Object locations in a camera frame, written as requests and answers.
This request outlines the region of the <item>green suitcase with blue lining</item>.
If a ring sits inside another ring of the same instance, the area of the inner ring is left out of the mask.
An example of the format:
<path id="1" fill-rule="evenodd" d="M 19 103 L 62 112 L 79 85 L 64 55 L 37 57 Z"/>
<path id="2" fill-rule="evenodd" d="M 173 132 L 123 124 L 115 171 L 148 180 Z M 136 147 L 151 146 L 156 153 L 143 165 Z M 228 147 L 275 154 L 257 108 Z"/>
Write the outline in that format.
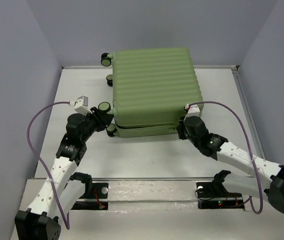
<path id="1" fill-rule="evenodd" d="M 113 91 L 110 137 L 175 134 L 185 106 L 203 100 L 186 47 L 105 52 L 101 65 L 112 67 L 106 77 Z"/>

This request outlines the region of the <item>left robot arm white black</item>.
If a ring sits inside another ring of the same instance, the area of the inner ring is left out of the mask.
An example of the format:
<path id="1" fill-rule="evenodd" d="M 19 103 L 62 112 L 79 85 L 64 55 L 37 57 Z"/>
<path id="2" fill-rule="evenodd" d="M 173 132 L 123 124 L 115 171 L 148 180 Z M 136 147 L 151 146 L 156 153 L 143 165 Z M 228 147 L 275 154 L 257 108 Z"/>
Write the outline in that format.
<path id="1" fill-rule="evenodd" d="M 47 179 L 26 210 L 19 210 L 15 226 L 20 240 L 57 240 L 60 221 L 66 228 L 69 211 L 80 198 L 92 193 L 92 177 L 77 172 L 84 157 L 87 140 L 95 132 L 104 131 L 113 119 L 107 110 L 92 107 L 86 113 L 76 112 L 67 118 L 63 136 Z"/>

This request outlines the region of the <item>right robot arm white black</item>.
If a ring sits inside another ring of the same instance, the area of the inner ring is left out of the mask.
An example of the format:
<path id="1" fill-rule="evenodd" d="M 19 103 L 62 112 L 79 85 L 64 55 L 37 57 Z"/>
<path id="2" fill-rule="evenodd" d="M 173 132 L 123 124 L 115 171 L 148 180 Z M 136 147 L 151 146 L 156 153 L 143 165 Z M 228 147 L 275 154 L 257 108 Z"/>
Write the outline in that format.
<path id="1" fill-rule="evenodd" d="M 212 182 L 217 196 L 226 193 L 249 195 L 266 200 L 284 214 L 284 164 L 250 155 L 227 138 L 210 133 L 198 116 L 182 117 L 177 131 L 180 139 L 189 140 L 202 155 L 247 174 L 247 177 L 240 177 L 229 170 L 217 173 Z"/>

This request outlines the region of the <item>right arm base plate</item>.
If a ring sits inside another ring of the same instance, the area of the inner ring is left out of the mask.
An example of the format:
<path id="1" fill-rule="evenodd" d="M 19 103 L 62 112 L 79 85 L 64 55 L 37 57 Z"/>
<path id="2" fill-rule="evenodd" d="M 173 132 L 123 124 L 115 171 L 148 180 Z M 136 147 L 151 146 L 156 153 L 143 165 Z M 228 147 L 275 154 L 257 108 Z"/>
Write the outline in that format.
<path id="1" fill-rule="evenodd" d="M 194 192 L 200 210 L 245 209 L 240 193 L 230 193 L 210 181 L 196 183 Z"/>

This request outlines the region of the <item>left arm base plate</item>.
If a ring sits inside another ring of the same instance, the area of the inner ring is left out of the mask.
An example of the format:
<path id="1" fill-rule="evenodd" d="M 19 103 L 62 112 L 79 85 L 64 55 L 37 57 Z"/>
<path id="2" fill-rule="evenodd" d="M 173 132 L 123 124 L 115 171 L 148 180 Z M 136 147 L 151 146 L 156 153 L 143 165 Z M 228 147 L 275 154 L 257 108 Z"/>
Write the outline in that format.
<path id="1" fill-rule="evenodd" d="M 90 193 L 85 193 L 80 197 L 71 210 L 106 211 L 108 210 L 108 191 L 107 182 L 93 182 Z"/>

